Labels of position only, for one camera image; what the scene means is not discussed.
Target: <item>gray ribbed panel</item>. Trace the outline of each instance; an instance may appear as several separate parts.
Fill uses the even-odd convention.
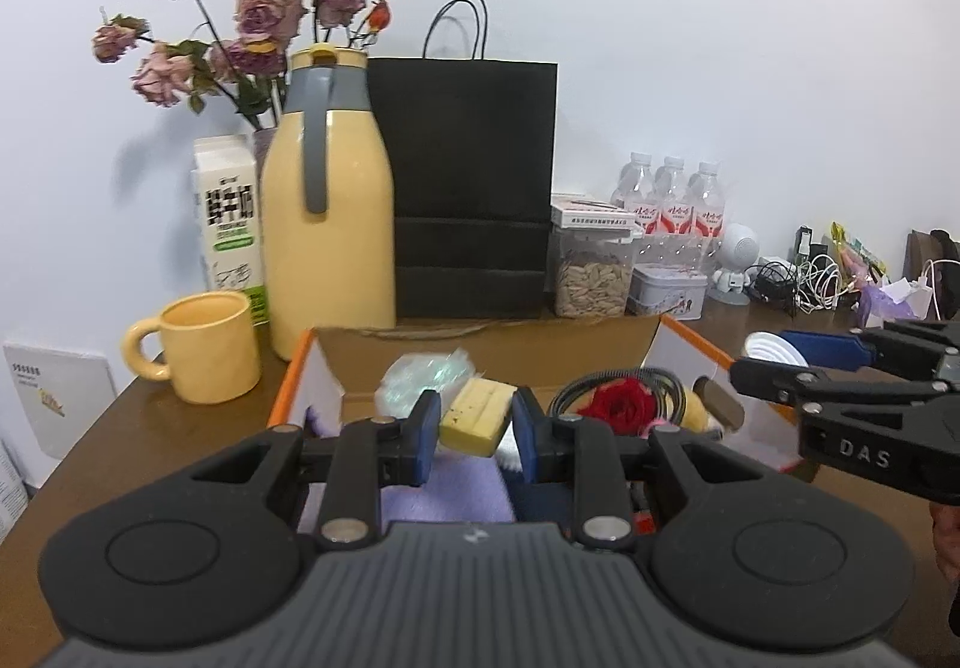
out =
[[[296,596],[241,636],[122,655],[71,641],[45,668],[904,668],[875,642],[833,655],[739,649],[677,620],[622,556],[552,525],[395,525],[317,562]]]

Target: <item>black rope handle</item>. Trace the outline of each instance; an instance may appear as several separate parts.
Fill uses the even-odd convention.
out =
[[[473,37],[473,51],[470,54],[470,58],[477,58],[477,49],[480,50],[480,58],[487,58],[487,37],[490,32],[490,11],[487,9],[486,0],[477,0],[480,3],[480,7],[483,8],[483,41],[481,43],[481,29],[480,29],[480,13],[477,10],[477,6],[472,3],[471,0],[450,0],[443,8],[440,8],[437,15],[433,17],[433,21],[430,23],[430,29],[426,32],[426,38],[424,38],[424,51],[421,53],[421,58],[426,58],[427,46],[430,44],[430,37],[433,37],[433,32],[437,29],[440,21],[443,20],[443,17],[452,10],[455,5],[464,3],[469,5],[470,9],[473,11],[473,19],[476,22],[476,34]]]

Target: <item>gray thermos handle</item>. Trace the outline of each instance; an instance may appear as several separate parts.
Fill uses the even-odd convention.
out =
[[[326,112],[333,87],[333,67],[306,71],[304,98],[304,203],[309,213],[326,213]]]

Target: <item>metal bolt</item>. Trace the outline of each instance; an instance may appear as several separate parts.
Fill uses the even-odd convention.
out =
[[[370,532],[365,522],[352,517],[330,519],[320,528],[320,535],[334,543],[354,543]]]
[[[584,522],[584,532],[593,540],[615,541],[631,532],[630,522],[619,516],[594,516]]]

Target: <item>container of nuts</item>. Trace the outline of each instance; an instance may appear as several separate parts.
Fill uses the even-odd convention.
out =
[[[557,315],[568,318],[623,315],[630,294],[637,247],[632,238],[560,232]]]

